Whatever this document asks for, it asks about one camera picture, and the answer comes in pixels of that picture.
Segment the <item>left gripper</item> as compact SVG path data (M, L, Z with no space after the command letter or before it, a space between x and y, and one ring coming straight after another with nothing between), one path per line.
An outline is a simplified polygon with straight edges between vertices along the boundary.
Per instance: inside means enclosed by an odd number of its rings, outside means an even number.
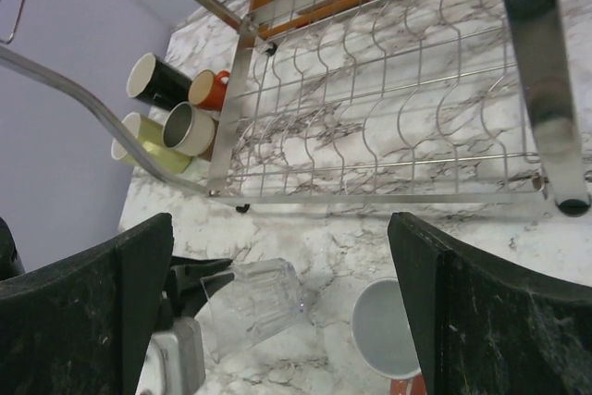
M232 282L232 263L230 258L196 260L173 256L161 293L156 331L171 329L178 318L194 318L207 303L202 278Z

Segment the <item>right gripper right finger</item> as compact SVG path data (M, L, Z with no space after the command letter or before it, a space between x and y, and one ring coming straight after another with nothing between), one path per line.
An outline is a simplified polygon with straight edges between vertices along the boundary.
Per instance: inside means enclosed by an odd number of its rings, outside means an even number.
M590 287L411 213L391 216L388 240L427 393L590 393Z

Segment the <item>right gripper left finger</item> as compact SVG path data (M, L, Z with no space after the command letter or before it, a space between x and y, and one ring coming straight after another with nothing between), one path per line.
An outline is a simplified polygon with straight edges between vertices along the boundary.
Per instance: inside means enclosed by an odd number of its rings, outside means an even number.
M4 394L132 394L174 244L160 213L1 283Z

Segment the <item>clear plastic tumbler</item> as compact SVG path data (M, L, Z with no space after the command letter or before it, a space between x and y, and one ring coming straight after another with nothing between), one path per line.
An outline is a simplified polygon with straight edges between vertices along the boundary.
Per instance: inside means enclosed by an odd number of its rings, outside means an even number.
M305 318L302 285L283 258L232 265L201 279L206 304L197 315L215 363L250 349Z

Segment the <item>pink ceramic mug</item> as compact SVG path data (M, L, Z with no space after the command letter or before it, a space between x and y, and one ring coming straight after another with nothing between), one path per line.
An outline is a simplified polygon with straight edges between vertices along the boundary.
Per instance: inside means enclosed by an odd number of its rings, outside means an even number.
M351 313L351 335L364 362L390 380L392 394L425 394L400 283L380 278L357 297Z

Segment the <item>cream cup brown band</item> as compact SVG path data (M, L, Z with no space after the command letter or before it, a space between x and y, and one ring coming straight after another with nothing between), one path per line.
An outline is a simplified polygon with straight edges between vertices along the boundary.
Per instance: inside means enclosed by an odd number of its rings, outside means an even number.
M189 102L175 106L166 118L162 139L166 148L210 161L218 121Z

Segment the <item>light green mug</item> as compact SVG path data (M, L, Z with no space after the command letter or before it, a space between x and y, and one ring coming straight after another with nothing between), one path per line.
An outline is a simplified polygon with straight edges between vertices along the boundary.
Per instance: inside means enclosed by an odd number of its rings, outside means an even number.
M179 174L190 165L190 156L164 146L162 140L163 126L159 123L137 112L126 115L121 123L153 160L165 170Z

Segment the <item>small copper orange cup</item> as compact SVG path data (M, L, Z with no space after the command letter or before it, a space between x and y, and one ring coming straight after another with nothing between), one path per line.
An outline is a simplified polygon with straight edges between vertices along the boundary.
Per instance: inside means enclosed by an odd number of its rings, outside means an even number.
M188 101L198 108L221 111L226 97L230 73L221 70L215 73L206 69L192 81L188 91Z

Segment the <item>black faceted mug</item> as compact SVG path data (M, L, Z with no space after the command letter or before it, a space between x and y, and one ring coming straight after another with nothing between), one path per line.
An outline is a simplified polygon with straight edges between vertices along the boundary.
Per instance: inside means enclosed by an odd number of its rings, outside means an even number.
M188 99L191 79L153 53L133 66L126 85L129 98L171 111Z

